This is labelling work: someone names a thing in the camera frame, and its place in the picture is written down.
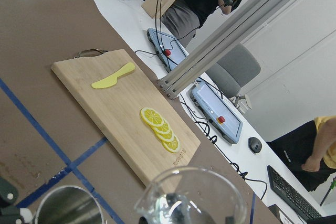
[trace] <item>white table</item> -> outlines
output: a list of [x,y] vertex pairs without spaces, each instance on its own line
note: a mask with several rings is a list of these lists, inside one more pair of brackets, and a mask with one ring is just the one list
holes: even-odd
[[[109,22],[109,24],[119,33],[125,42],[134,50],[144,50],[154,53],[152,44],[148,41],[146,31],[148,28],[154,28],[154,19],[143,10],[141,4],[143,0],[94,0],[99,11]],[[170,33],[162,24],[162,31]],[[166,75],[163,63],[156,56],[138,52],[139,58],[148,65],[157,75],[158,79]],[[189,98],[188,91],[192,87],[187,87],[181,95],[186,100],[187,104],[200,117],[203,114],[195,107]],[[268,184],[267,192],[262,199],[266,206],[277,204],[278,207],[294,222],[302,223],[297,214],[280,199],[269,187],[269,180],[267,174],[267,165],[271,165],[276,171],[284,177],[289,184],[291,184],[304,198],[311,203],[317,211],[323,216],[326,213],[313,199],[313,197],[304,189],[304,187],[297,181],[294,175],[287,169],[281,160],[273,153],[266,142],[253,129],[253,127],[246,121],[246,119],[239,113],[239,111],[228,100],[226,104],[235,112],[235,114],[242,120],[243,129],[241,131],[240,140],[237,144],[231,145],[224,140],[219,132],[211,126],[210,135],[217,135],[217,145],[225,153],[225,155],[232,161],[239,165],[242,172],[248,172],[247,178],[263,180]],[[252,136],[259,138],[263,144],[263,148],[259,154],[252,153],[248,148],[248,139]],[[246,183],[252,188],[258,197],[263,195],[265,185],[260,182]]]

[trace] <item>bolt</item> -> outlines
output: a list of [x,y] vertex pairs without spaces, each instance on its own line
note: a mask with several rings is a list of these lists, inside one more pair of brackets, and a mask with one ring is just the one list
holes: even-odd
[[13,194],[11,194],[11,193],[7,194],[7,199],[12,200],[13,198],[14,198]]

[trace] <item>cutting board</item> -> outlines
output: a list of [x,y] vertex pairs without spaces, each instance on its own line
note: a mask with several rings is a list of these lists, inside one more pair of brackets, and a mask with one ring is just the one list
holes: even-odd
[[[119,77],[116,85],[91,87],[128,62],[135,70]],[[190,162],[198,138],[125,50],[56,62],[51,69],[145,185],[161,172]],[[168,152],[142,121],[143,107],[154,108],[170,123],[181,142],[179,152]]]

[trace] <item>black mouse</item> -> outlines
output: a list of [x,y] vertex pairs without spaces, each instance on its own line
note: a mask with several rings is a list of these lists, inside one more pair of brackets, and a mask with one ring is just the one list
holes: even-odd
[[253,136],[248,139],[248,147],[252,152],[259,153],[261,151],[262,144],[258,138]]

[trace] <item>lemon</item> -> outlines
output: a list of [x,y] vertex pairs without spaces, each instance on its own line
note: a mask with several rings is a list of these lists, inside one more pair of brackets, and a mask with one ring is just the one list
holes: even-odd
[[154,133],[158,139],[160,139],[161,141],[165,141],[165,142],[171,142],[175,138],[175,134],[173,133],[172,130],[170,130],[167,134],[159,134],[157,132],[154,132]]
[[163,120],[164,120],[164,123],[163,123],[162,126],[160,126],[160,127],[152,127],[152,130],[154,132],[159,133],[161,135],[168,134],[169,131],[171,131],[169,123],[165,119],[163,119]]
[[142,120],[151,127],[161,127],[164,119],[158,111],[152,108],[144,107],[140,111]]
[[180,141],[178,140],[178,138],[175,136],[173,141],[170,141],[170,142],[166,142],[166,141],[161,141],[163,147],[169,151],[169,152],[172,152],[172,153],[176,153],[180,150]]

